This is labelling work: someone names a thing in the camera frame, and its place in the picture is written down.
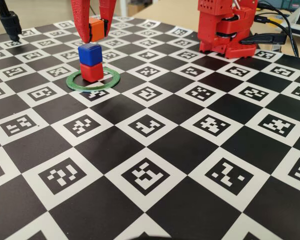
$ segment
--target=green ring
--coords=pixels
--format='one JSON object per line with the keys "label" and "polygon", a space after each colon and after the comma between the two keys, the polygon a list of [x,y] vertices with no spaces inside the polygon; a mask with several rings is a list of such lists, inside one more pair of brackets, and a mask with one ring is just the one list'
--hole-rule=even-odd
{"label": "green ring", "polygon": [[76,84],[75,83],[75,78],[81,74],[81,71],[76,71],[76,72],[72,73],[70,76],[68,76],[66,78],[65,83],[72,90],[81,91],[81,92],[102,91],[102,90],[112,88],[112,87],[114,87],[115,85],[118,84],[118,82],[120,81],[120,74],[117,71],[112,70],[112,69],[110,69],[106,66],[103,68],[103,71],[106,72],[106,73],[111,74],[113,78],[110,82],[108,82],[108,83],[106,83],[105,85],[102,85],[102,86],[88,87],[88,86],[80,86],[80,85]]}

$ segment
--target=table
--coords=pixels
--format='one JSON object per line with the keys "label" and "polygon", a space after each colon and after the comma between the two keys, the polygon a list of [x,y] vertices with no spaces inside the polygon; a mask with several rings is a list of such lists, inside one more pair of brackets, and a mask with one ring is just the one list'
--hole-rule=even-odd
{"label": "table", "polygon": [[82,44],[72,21],[0,35],[0,240],[300,240],[300,58],[115,17],[121,81],[83,93]]}
{"label": "table", "polygon": [[[158,3],[138,12],[135,17],[141,19],[153,19],[198,31],[199,14],[198,0],[160,0]],[[253,23],[251,32],[253,34],[277,33],[274,27],[258,22]],[[300,56],[300,37],[294,36],[294,39],[297,43]],[[270,45],[262,44],[260,47],[264,50],[271,50]],[[282,46],[281,51],[287,55],[294,55],[289,38],[287,38],[285,45]]]}

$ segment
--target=cable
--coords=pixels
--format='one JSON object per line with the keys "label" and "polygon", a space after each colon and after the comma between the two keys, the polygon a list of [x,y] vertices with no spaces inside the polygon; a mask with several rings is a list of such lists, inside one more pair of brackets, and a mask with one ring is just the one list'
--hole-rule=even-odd
{"label": "cable", "polygon": [[260,8],[260,9],[268,9],[268,10],[271,10],[271,11],[275,11],[284,18],[284,20],[286,21],[286,23],[288,25],[288,33],[289,33],[288,36],[290,37],[293,53],[296,57],[299,57],[298,47],[297,47],[297,44],[296,44],[296,42],[294,40],[294,37],[292,35],[292,29],[291,29],[291,25],[290,25],[290,22],[289,22],[288,18],[281,11],[279,11],[278,9],[276,9],[275,7],[273,7],[269,4],[264,4],[264,3],[259,2],[257,7]]}

